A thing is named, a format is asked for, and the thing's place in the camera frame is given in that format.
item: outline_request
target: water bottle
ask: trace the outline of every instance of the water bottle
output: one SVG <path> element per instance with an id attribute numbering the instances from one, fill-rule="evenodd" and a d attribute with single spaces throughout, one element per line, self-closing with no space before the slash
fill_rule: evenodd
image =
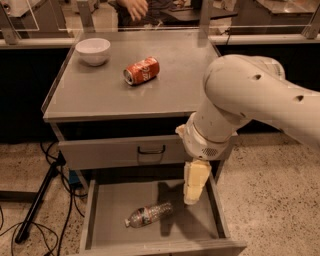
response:
<path id="1" fill-rule="evenodd" d="M 140 228 L 151 224 L 161 218 L 172 214 L 173 206 L 168 201 L 165 203 L 145 206 L 134 211 L 128 219 L 125 219 L 126 227 Z"/>

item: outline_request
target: drawer front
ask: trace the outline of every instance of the drawer front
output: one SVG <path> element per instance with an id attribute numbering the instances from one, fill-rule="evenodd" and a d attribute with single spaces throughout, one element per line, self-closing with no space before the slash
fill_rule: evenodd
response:
<path id="1" fill-rule="evenodd" d="M 63 141 L 59 148 L 73 170 L 183 163 L 191 160 L 177 135 Z"/>

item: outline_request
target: open drawer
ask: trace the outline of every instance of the open drawer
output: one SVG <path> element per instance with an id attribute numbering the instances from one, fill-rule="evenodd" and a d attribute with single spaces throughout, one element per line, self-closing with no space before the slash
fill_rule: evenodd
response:
<path id="1" fill-rule="evenodd" d="M 183 168 L 168 171 L 183 173 Z M 145 182 L 91 180 L 80 255 L 239 255 L 246 243 L 230 238 L 213 176 L 200 201 L 187 206 L 183 178 L 166 175 Z M 137 208 L 167 200 L 172 215 L 141 228 L 125 226 Z"/>

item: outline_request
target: red can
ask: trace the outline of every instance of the red can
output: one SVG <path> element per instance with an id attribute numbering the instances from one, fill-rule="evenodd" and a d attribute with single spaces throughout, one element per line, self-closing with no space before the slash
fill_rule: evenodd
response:
<path id="1" fill-rule="evenodd" d="M 124 79 L 130 85 L 146 82 L 159 74 L 160 65 L 154 57 L 148 57 L 128 66 L 124 71 Z"/>

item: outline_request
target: speckled floor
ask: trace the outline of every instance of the speckled floor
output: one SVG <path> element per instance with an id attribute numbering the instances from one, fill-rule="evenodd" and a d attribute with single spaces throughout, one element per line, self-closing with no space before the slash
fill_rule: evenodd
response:
<path id="1" fill-rule="evenodd" d="M 38 143 L 0 145 L 0 155 L 0 190 L 37 191 L 48 169 Z M 248 243 L 241 256 L 320 255 L 319 162 L 317 152 L 284 134 L 238 137 L 218 190 L 232 238 Z M 84 213 L 86 201 L 77 199 L 77 205 Z M 29 206 L 1 202 L 4 224 L 0 232 L 21 222 Z M 68 207 L 69 194 L 56 177 L 35 222 L 60 235 Z M 82 223 L 83 217 L 73 207 L 61 255 L 78 252 Z M 55 237 L 45 234 L 53 246 Z M 0 236 L 0 255 L 11 255 L 12 235 L 10 230 Z M 23 244 L 13 243 L 13 255 L 45 255 L 47 251 L 36 226 Z"/>

